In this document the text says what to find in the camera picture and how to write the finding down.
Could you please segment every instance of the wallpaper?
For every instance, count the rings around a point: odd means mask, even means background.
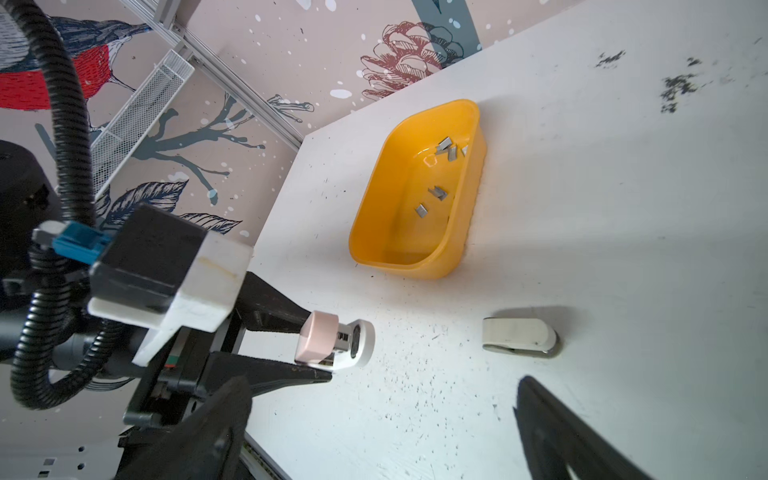
[[[119,2],[38,1],[70,53],[88,102],[91,138],[168,51],[165,41]],[[48,92],[21,32],[0,9],[0,131],[55,180]]]
[[[579,1],[200,0],[187,27],[308,134]]]
[[[41,2],[73,59],[94,141],[169,46],[119,2]],[[270,103],[289,121],[308,102]],[[56,183],[48,92],[21,32],[0,11],[0,127]],[[119,229],[142,203],[253,245],[295,153],[195,73],[96,200],[97,226]]]
[[[196,71],[97,200],[116,230],[149,203],[253,245],[296,153]]]

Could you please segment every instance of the metal mesh shelf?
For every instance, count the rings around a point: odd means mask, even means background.
[[[169,51],[101,132],[91,145],[96,197],[131,157],[193,72],[188,61]]]

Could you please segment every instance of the tree branch illustration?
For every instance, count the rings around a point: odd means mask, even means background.
[[[237,103],[237,99],[235,97],[232,97],[229,94],[225,94],[224,104],[221,108],[221,111],[219,111],[217,116],[209,124],[204,125],[203,127],[196,129],[195,131],[190,131],[185,134],[179,134],[179,135],[176,135],[175,137],[164,138],[166,134],[166,126],[168,122],[173,117],[177,117],[179,115],[179,113],[175,109],[169,108],[168,110],[163,112],[163,114],[157,120],[158,122],[157,133],[154,135],[146,136],[146,138],[136,148],[132,157],[140,161],[145,161],[150,159],[161,160],[161,161],[172,161],[186,168],[189,168],[192,174],[194,174],[194,176],[197,177],[198,180],[200,180],[203,186],[208,189],[208,198],[210,199],[210,202],[214,205],[217,204],[219,201],[218,192],[216,191],[215,188],[213,188],[213,186],[211,186],[205,174],[221,175],[224,177],[228,177],[230,172],[208,170],[208,169],[202,168],[199,165],[195,164],[193,161],[190,161],[179,154],[172,154],[171,152],[182,150],[186,147],[189,147],[201,141],[218,141],[220,138],[226,141],[231,141],[238,145],[242,145],[245,148],[259,148],[259,149],[266,148],[262,144],[256,144],[256,145],[249,144],[247,137],[237,137],[229,133],[232,130],[235,130],[236,128],[238,128],[240,125],[255,118],[255,116],[245,108],[239,110],[237,113],[230,116],[232,107],[236,103]],[[51,156],[53,158],[56,158],[56,151],[54,149],[53,142],[51,141],[51,138],[48,135],[48,132],[45,130],[45,127],[43,127],[41,124],[35,124],[35,129],[40,135],[40,138],[43,140],[43,143],[48,149],[48,151],[50,152]],[[91,143],[96,140],[96,137],[98,136],[98,133],[100,133],[100,130],[103,130],[103,126],[101,129],[96,128],[92,130],[93,131],[91,132]]]
[[[288,117],[291,120],[295,121],[297,124],[300,124],[303,122],[301,118],[298,118],[296,115],[291,114],[291,110],[301,110],[301,111],[315,111],[315,106],[309,103],[308,101],[302,102],[302,103],[290,103],[290,100],[284,100],[283,97],[281,97],[279,94],[275,94],[272,98],[266,101],[274,111],[277,113],[283,115],[284,117]]]

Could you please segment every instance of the blue connector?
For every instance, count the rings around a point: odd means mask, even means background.
[[[53,250],[62,257],[93,265],[112,237],[82,223],[70,222],[51,242]]]

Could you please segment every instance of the yellow plastic bin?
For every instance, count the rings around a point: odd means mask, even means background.
[[[435,153],[446,137],[457,147],[454,161]],[[474,101],[456,100],[406,118],[387,137],[371,174],[349,234],[352,258],[397,275],[448,275],[462,258],[485,151]],[[447,196],[430,193],[435,187]],[[427,210],[424,217],[419,205]]]

